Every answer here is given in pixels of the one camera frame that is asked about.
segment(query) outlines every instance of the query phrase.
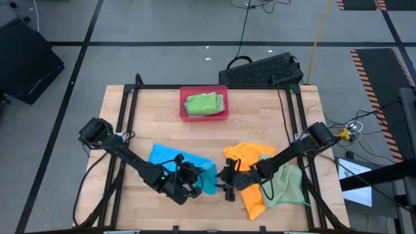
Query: orange cloth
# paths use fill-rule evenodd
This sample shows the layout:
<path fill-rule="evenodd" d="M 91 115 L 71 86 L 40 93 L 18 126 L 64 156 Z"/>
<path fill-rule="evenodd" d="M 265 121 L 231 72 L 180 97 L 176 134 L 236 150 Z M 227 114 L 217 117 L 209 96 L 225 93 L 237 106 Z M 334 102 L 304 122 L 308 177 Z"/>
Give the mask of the orange cloth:
<path fill-rule="evenodd" d="M 256 143 L 241 143 L 234 147 L 228 146 L 224 150 L 224 156 L 226 158 L 233 160 L 241 159 L 240 171 L 249 170 L 250 165 L 256 163 L 262 154 L 276 155 L 276 149 Z M 254 220 L 266 210 L 258 184 L 251 185 L 239 192 L 250 220 Z"/>

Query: red plastic tray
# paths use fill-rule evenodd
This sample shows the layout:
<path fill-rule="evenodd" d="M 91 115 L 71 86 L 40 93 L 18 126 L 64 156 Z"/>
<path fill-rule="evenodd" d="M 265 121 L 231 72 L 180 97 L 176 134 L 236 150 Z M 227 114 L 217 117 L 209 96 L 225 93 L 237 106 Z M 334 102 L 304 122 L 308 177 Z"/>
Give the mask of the red plastic tray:
<path fill-rule="evenodd" d="M 185 110 L 183 104 L 186 102 L 188 96 L 196 94 L 208 94 L 215 92 L 216 94 L 222 94 L 224 96 L 224 104 L 226 109 L 218 114 L 212 114 L 204 117 L 189 117 L 187 111 Z M 228 118 L 229 109 L 228 109 L 228 92 L 227 86 L 225 85 L 215 85 L 215 86 L 185 86 L 180 90 L 180 100 L 179 100 L 179 116 L 185 122 L 195 122 L 195 121 L 222 121 Z"/>

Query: black cable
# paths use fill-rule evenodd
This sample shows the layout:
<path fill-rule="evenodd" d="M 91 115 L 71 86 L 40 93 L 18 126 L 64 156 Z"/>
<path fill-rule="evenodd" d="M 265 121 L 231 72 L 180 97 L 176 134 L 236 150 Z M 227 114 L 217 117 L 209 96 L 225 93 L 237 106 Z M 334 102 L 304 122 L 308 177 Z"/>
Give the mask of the black cable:
<path fill-rule="evenodd" d="M 387 130 L 390 131 L 394 126 L 397 126 L 398 124 L 401 124 L 403 122 L 404 122 L 404 120 L 396 122 L 396 123 L 392 124 L 390 127 L 387 127 Z M 371 134 L 374 134 L 374 133 L 382 133 L 382 132 L 383 132 L 383 130 L 373 131 L 373 132 L 370 132 L 370 133 L 361 133 L 361 134 L 362 135 L 371 135 Z"/>
<path fill-rule="evenodd" d="M 289 142 L 289 145 L 291 145 L 291 138 L 289 137 L 289 132 L 288 132 L 287 126 L 286 126 L 285 110 L 283 108 L 283 102 L 281 101 L 279 90 L 278 90 L 278 96 L 279 96 L 280 107 L 281 107 L 281 115 L 283 116 L 283 123 L 285 124 L 285 132 L 286 132 L 287 141 Z"/>
<path fill-rule="evenodd" d="M 261 183 L 259 183 L 259 185 L 260 185 L 261 190 L 262 190 L 262 191 L 263 191 L 263 193 L 265 194 L 266 198 L 267 198 L 269 201 L 273 200 L 273 198 L 274 198 L 273 180 L 272 180 L 272 179 L 270 179 L 270 187 L 271 187 L 271 189 L 272 189 L 272 197 L 271 197 L 271 198 L 267 195 L 266 190 L 265 190 L 265 188 L 263 187 L 263 185 L 262 185 Z"/>
<path fill-rule="evenodd" d="M 334 159 L 332 159 L 332 158 L 330 158 L 330 157 L 328 157 L 328 156 L 322 155 L 322 154 L 320 154 L 320 153 L 319 153 L 319 155 L 320 155 L 320 156 L 322 156 L 322 157 L 324 157 L 324 158 L 327 158 L 327 159 L 329 159 L 329 160 L 333 161 L 333 162 L 335 163 L 335 165 L 343 167 L 343 168 L 344 168 L 347 172 L 350 172 L 353 176 L 357 177 L 357 179 L 359 179 L 360 181 L 362 181 L 364 184 L 366 184 L 367 186 L 370 186 L 372 189 L 374 189 L 375 191 L 379 192 L 382 196 L 384 196 L 384 197 L 386 197 L 388 200 L 390 200 L 390 202 L 392 202 L 392 203 L 393 203 L 393 204 L 395 204 L 396 206 L 398 206 L 398 207 L 400 207 L 400 208 L 402 208 L 402 209 L 404 209 L 404 210 L 406 210 L 406 211 L 408 211 L 409 213 L 411 213 L 411 214 L 413 214 L 413 215 L 414 215 L 414 213 L 413 213 L 413 212 L 412 212 L 409 208 L 407 208 L 407 207 L 403 206 L 402 204 L 398 203 L 398 202 L 397 202 L 397 201 L 395 201 L 394 199 L 391 199 L 388 195 L 386 195 L 385 193 L 383 193 L 381 190 L 379 190 L 378 188 L 376 188 L 374 185 L 371 185 L 371 184 L 370 184 L 369 182 L 367 182 L 365 179 L 361 178 L 361 176 L 359 176 L 359 175 L 357 175 L 357 174 L 353 173 L 351 170 L 347 169 L 344 165 L 342 165 L 342 164 L 338 163 L 336 160 L 334 160 Z"/>
<path fill-rule="evenodd" d="M 249 11 L 250 7 L 247 7 L 247 11 L 246 11 L 246 18 L 244 19 L 244 26 L 242 27 L 242 34 L 241 34 L 241 39 L 240 39 L 240 45 L 239 45 L 239 51 L 237 52 L 237 55 L 235 55 L 235 57 L 237 58 L 240 54 L 240 50 L 241 50 L 241 45 L 242 45 L 242 38 L 244 37 L 244 31 L 246 30 L 246 23 L 247 23 L 247 17 L 248 17 L 248 11 Z"/>
<path fill-rule="evenodd" d="M 75 197 L 75 203 L 73 205 L 73 209 L 72 209 L 72 221 L 75 224 L 75 227 L 77 227 L 79 224 L 77 222 L 77 219 L 75 217 L 75 213 L 77 211 L 77 205 L 78 205 L 78 199 L 79 199 L 79 195 L 81 194 L 81 189 L 83 188 L 84 185 L 84 181 L 87 177 L 87 175 L 91 172 L 91 170 L 99 163 L 101 162 L 101 160 L 104 159 L 104 157 L 107 155 L 108 153 L 105 152 L 93 165 L 90 166 L 90 168 L 85 172 L 85 175 L 83 176 L 83 179 L 81 180 L 81 184 L 79 185 L 78 188 L 78 192 L 77 192 L 77 196 Z"/>
<path fill-rule="evenodd" d="M 373 156 L 377 156 L 377 157 L 381 157 L 381 158 L 383 158 L 383 159 L 387 159 L 388 161 L 390 161 L 391 163 L 393 163 L 393 164 L 395 164 L 395 162 L 393 162 L 391 159 L 389 159 L 388 157 L 385 157 L 385 156 L 381 156 L 381 155 L 376 155 L 376 154 L 373 154 L 373 153 L 370 153 L 366 148 L 364 148 L 364 146 L 363 146 L 363 144 L 359 141 L 359 140 L 357 140 L 357 142 L 358 142 L 358 144 L 363 148 L 363 150 L 364 151 L 366 151 L 368 154 L 370 154 L 370 155 L 373 155 Z"/>
<path fill-rule="evenodd" d="M 273 3 L 272 6 L 272 11 L 268 12 L 265 8 L 265 5 L 267 5 L 268 3 Z M 277 1 L 277 0 L 261 0 L 261 7 L 263 7 L 263 10 L 267 13 L 267 14 L 271 14 L 274 12 L 274 6 L 276 5 L 276 3 L 280 3 L 283 5 L 289 5 L 292 3 L 292 0 L 288 0 L 287 2 L 281 2 L 281 1 Z"/>
<path fill-rule="evenodd" d="M 342 126 L 345 126 L 347 123 L 349 123 L 349 122 L 352 122 L 352 121 L 357 121 L 357 120 L 360 120 L 360 119 L 362 119 L 362 118 L 364 118 L 364 117 L 366 117 L 366 116 L 369 116 L 370 114 L 375 114 L 375 113 L 377 113 L 377 112 L 380 112 L 381 110 L 383 110 L 383 109 L 385 109 L 386 107 L 388 107 L 388 106 L 390 106 L 390 105 L 392 105 L 392 104 L 394 104 L 394 103 L 398 103 L 399 102 L 399 100 L 396 100 L 396 101 L 393 101 L 393 102 L 390 102 L 390 103 L 388 103 L 388 104 L 386 104 L 386 105 L 384 105 L 384 106 L 382 106 L 382 107 L 378 107 L 377 109 L 375 109 L 375 110 L 373 110 L 373 111 L 371 111 L 371 112 L 368 112 L 368 111 L 365 111 L 365 110 L 358 110 L 357 111 L 357 114 L 356 114 L 356 117 L 355 118 L 352 118 L 351 120 L 349 120 L 349 121 L 347 121 L 347 122 L 345 122 L 345 123 L 339 123 L 339 122 L 335 122 L 335 121 L 333 121 L 333 120 L 331 120 L 332 122 L 334 122 L 335 124 L 333 124 L 333 125 L 331 125 L 329 128 L 332 128 L 332 127 L 334 127 L 334 126 L 336 126 L 336 125 L 342 125 Z M 360 111 L 362 111 L 362 112 L 365 112 L 365 114 L 362 114 L 361 116 L 359 116 L 359 112 Z"/>
<path fill-rule="evenodd" d="M 342 146 L 342 145 L 340 145 L 340 144 L 337 144 L 337 146 L 340 146 L 340 147 L 342 147 L 344 150 L 346 150 L 346 151 L 350 151 L 350 150 L 348 150 L 347 148 L 345 148 L 344 146 Z M 364 159 L 365 161 L 367 161 L 368 163 L 370 163 L 370 164 L 372 164 L 373 166 L 376 166 L 376 167 L 378 167 L 378 168 L 380 168 L 381 166 L 378 166 L 377 164 L 374 164 L 373 162 L 371 162 L 370 160 L 368 160 L 368 159 L 366 159 L 366 158 L 364 158 L 363 156 L 361 156 L 361 155 L 358 155 L 357 153 L 355 153 L 355 152 L 352 152 L 355 156 L 358 156 L 359 158 L 361 158 L 361 159 Z"/>
<path fill-rule="evenodd" d="M 291 4 L 292 3 L 292 0 L 288 0 L 287 2 L 281 2 L 281 1 L 277 1 L 277 0 L 268 0 L 268 1 L 265 1 L 266 3 L 264 3 L 264 2 L 262 2 L 262 4 L 260 4 L 260 5 L 248 5 L 248 6 L 237 6 L 237 5 L 235 5 L 234 4 L 234 2 L 233 2 L 233 0 L 230 0 L 229 1 L 229 3 L 230 3 L 230 5 L 231 6 L 233 6 L 233 7 L 237 7 L 237 8 L 241 8 L 241 9 L 247 9 L 247 8 L 251 8 L 251 9 L 255 9 L 256 7 L 263 7 L 263 10 L 265 11 L 265 12 L 267 12 L 265 9 L 264 9 L 264 6 L 265 5 L 267 5 L 267 4 L 269 4 L 269 3 L 273 3 L 273 10 L 274 10 L 274 5 L 276 4 L 276 3 L 281 3 L 281 4 L 283 4 L 283 5 L 289 5 L 289 4 Z"/>

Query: gray floor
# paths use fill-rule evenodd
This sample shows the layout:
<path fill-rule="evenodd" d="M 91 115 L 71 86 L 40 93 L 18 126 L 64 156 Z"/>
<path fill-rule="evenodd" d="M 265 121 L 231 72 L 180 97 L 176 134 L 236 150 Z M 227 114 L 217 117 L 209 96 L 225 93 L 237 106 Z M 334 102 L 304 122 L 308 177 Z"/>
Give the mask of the gray floor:
<path fill-rule="evenodd" d="M 30 9 L 33 2 L 16 2 L 20 5 L 16 12 L 34 19 L 29 25 L 35 28 L 36 15 Z M 243 5 L 246 1 L 234 2 Z M 96 0 L 37 0 L 40 33 L 53 42 L 82 42 L 96 3 Z M 276 5 L 271 15 L 260 8 L 251 10 L 244 39 L 312 42 L 326 4 L 327 0 L 293 0 L 288 6 Z M 340 11 L 335 1 L 331 7 L 321 41 L 394 42 L 381 12 Z M 416 12 L 389 14 L 402 41 L 415 42 L 412 22 L 416 20 Z M 234 8 L 225 0 L 104 0 L 91 41 L 238 41 L 244 16 L 243 9 Z M 77 132 L 99 114 L 107 85 L 132 83 L 137 72 L 146 84 L 216 84 L 218 71 L 226 67 L 237 49 L 233 46 L 88 47 L 26 231 L 71 226 L 72 206 L 87 162 Z M 319 88 L 324 112 L 340 122 L 354 117 L 358 109 L 371 111 L 350 49 L 319 47 L 311 76 L 311 83 Z M 416 62 L 416 48 L 406 49 Z M 4 179 L 0 186 L 7 188 L 0 192 L 3 233 L 16 229 L 80 47 L 54 47 L 53 51 L 65 62 L 66 69 L 42 97 L 33 106 L 16 100 L 1 106 L 0 135 L 4 140 L 0 141 L 3 149 L 0 177 Z M 307 73 L 311 47 L 243 47 L 240 54 L 257 60 L 287 51 L 297 57 L 302 71 Z M 364 132 L 380 130 L 373 116 L 365 118 L 363 123 Z M 391 158 L 382 134 L 367 138 L 380 155 Z M 389 163 L 365 153 L 355 144 L 349 148 L 375 163 Z M 334 154 L 342 157 L 345 151 L 334 148 Z M 366 229 L 366 214 L 348 208 L 348 215 L 352 227 Z M 392 220 L 389 224 L 393 233 Z M 369 231 L 385 233 L 386 219 L 371 216 Z"/>

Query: towel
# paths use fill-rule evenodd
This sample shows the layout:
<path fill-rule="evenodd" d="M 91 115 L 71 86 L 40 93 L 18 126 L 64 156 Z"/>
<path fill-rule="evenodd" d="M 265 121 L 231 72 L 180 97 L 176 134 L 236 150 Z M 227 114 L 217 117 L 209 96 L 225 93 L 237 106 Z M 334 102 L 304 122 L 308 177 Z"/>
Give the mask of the towel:
<path fill-rule="evenodd" d="M 184 105 L 189 116 L 207 116 L 223 111 L 223 103 L 222 95 L 210 93 L 188 96 Z"/>
<path fill-rule="evenodd" d="M 256 163 L 260 155 L 275 155 L 276 150 L 270 146 L 263 146 L 256 143 L 241 143 L 237 146 L 228 146 L 224 150 L 224 156 L 233 160 L 241 159 L 240 171 L 250 169 L 250 165 Z M 266 206 L 263 202 L 263 197 L 260 193 L 260 186 L 258 184 L 251 185 L 242 191 L 239 191 L 248 212 L 248 218 L 254 220 L 263 211 Z"/>
<path fill-rule="evenodd" d="M 274 155 L 261 155 L 260 159 L 267 159 Z M 271 208 L 281 203 L 299 203 L 310 206 L 306 203 L 300 183 L 302 182 L 302 171 L 298 166 L 285 163 L 280 166 L 279 170 L 274 174 L 270 181 L 263 184 L 263 188 L 269 198 L 272 197 L 273 183 L 274 197 L 269 200 L 261 189 L 263 200 L 267 208 Z"/>
<path fill-rule="evenodd" d="M 216 166 L 215 163 L 210 159 L 199 157 L 179 149 L 170 148 L 160 144 L 154 144 L 150 152 L 149 162 L 154 164 L 163 163 L 164 161 L 174 159 L 175 156 L 180 153 L 182 153 L 185 158 L 184 162 L 191 162 L 195 166 L 203 168 L 203 172 L 201 173 L 201 177 L 203 179 L 202 192 L 208 194 L 216 194 L 218 192 L 218 188 L 215 186 L 218 183 L 217 178 L 215 177 L 217 173 Z M 174 172 L 176 169 L 175 162 L 169 162 L 163 164 L 163 166 L 171 172 Z M 194 185 L 201 187 L 200 178 L 198 178 L 198 181 Z"/>

